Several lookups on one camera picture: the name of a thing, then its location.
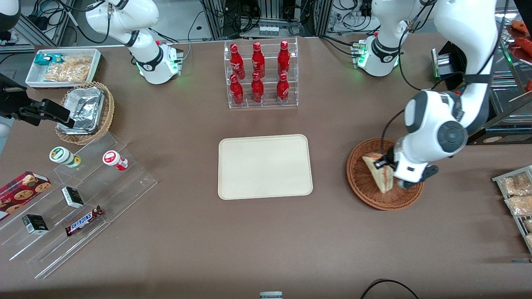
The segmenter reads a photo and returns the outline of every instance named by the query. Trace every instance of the cookie box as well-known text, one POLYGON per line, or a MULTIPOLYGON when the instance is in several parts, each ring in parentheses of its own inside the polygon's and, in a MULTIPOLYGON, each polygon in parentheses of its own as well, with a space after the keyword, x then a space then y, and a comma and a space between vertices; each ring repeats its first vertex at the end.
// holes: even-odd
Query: cookie box
POLYGON ((0 220, 50 188, 47 177, 26 171, 0 188, 0 220))

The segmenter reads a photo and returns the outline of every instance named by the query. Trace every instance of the round wicker basket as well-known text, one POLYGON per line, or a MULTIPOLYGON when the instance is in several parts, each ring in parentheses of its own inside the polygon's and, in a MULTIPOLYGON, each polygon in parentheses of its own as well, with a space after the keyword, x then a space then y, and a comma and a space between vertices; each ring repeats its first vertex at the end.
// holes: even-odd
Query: round wicker basket
MULTIPOLYGON (((104 99, 104 106, 102 108, 102 115, 100 117, 99 121, 99 129, 95 134, 92 135, 66 135, 63 133, 60 133, 57 129, 55 129, 55 133, 61 138, 61 140, 68 142, 68 143, 75 143, 77 145, 86 145, 91 140, 98 137, 100 134, 103 134, 109 130, 109 127, 111 126, 111 122, 113 121, 113 113, 114 113, 114 99, 113 95, 109 92, 109 89, 99 83, 99 82, 90 82, 86 83, 80 86, 76 86, 74 88, 89 88, 89 87, 98 87, 104 90, 105 92, 105 99, 104 99)), ((67 98, 67 95, 63 97, 63 100, 61 101, 61 105, 65 103, 65 100, 67 98)))
MULTIPOLYGON (((390 148, 394 140, 384 139, 384 148, 390 148)), ((397 211, 412 205, 421 195, 423 183, 409 189, 403 189, 394 177, 394 186, 386 193, 381 193, 362 156, 380 152, 380 138, 368 139, 358 144, 347 159, 347 180, 353 191, 361 200, 380 210, 397 211)))

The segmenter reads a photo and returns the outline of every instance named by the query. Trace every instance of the packaged bread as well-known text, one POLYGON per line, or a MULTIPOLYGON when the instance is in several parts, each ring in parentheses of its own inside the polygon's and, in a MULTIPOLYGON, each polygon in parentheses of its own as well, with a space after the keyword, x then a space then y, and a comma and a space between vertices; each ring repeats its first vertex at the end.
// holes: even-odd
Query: packaged bread
POLYGON ((63 62, 52 62, 46 70, 46 81, 83 83, 89 75, 90 56, 63 56, 63 62))
POLYGON ((380 169, 375 167, 374 162, 380 160, 382 157, 383 155, 378 153, 369 153, 364 155, 362 159, 371 171, 371 175, 373 176, 377 187, 379 187, 380 192, 386 193, 394 186, 394 170, 388 165, 383 166, 380 169))
POLYGON ((528 246, 532 247, 532 234, 526 235, 525 241, 527 242, 528 246))
POLYGON ((509 196, 532 194, 532 183, 525 172, 503 178, 500 180, 500 182, 504 191, 509 196))
POLYGON ((532 231, 532 219, 525 220, 523 223, 528 231, 532 231))
POLYGON ((508 207, 515 216, 532 215, 532 196, 514 196, 508 198, 508 207))

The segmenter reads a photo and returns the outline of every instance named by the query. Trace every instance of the table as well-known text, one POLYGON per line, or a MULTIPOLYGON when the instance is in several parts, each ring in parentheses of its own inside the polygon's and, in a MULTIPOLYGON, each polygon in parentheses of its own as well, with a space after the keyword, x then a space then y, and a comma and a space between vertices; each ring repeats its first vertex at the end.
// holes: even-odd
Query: table
MULTIPOLYGON (((358 40, 353 36, 347 40, 358 40)), ((530 266, 510 264, 527 249, 491 178, 532 164, 530 146, 469 146, 437 162, 421 198, 398 212, 357 199, 345 175, 349 152, 380 136, 416 91, 399 70, 374 78, 317 38, 300 38, 300 106, 230 111, 222 42, 194 44, 181 77, 148 84, 124 47, 102 47, 96 80, 113 93, 111 131, 160 181, 44 280, 0 250, 0 297, 358 298, 378 278, 397 279, 424 298, 527 297, 530 266), (304 134, 314 190, 309 196, 223 201, 217 195, 224 138, 304 134)), ((431 86, 430 50, 445 40, 415 34, 404 46, 406 76, 431 86)), ((59 100, 64 90, 29 90, 59 100)), ((0 183, 56 166, 52 122, 16 122, 0 156, 0 183)), ((388 137, 405 134, 395 121, 388 137)))

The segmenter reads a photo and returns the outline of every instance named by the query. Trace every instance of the red bottle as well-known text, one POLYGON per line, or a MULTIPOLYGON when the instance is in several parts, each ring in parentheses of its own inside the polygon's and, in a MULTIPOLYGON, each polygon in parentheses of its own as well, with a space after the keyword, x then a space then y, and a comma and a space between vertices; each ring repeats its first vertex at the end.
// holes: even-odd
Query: red bottle
POLYGON ((277 73, 281 75, 282 73, 288 73, 290 70, 290 53, 288 52, 288 42, 283 40, 281 41, 281 51, 279 51, 279 56, 277 56, 277 73))
POLYGON ((264 62, 264 54, 261 51, 261 43, 258 41, 253 43, 253 56, 251 57, 253 61, 253 71, 259 73, 261 78, 266 76, 266 65, 264 62))
POLYGON ((238 46, 232 44, 229 48, 231 49, 231 68, 233 73, 238 76, 239 80, 244 80, 246 78, 246 71, 244 71, 244 60, 238 52, 238 46))
POLYGON ((261 76, 258 72, 253 73, 253 82, 251 82, 251 90, 253 91, 253 100, 260 104, 264 100, 264 84, 261 81, 261 76))
POLYGON ((279 75, 279 82, 277 82, 277 103, 280 105, 286 104, 288 102, 288 89, 290 85, 286 81, 286 73, 279 75))
POLYGON ((244 105, 244 91, 242 90, 242 85, 240 84, 240 82, 238 82, 237 76, 235 74, 231 74, 229 79, 231 80, 231 85, 229 86, 229 89, 231 89, 231 96, 233 97, 235 105, 244 105))

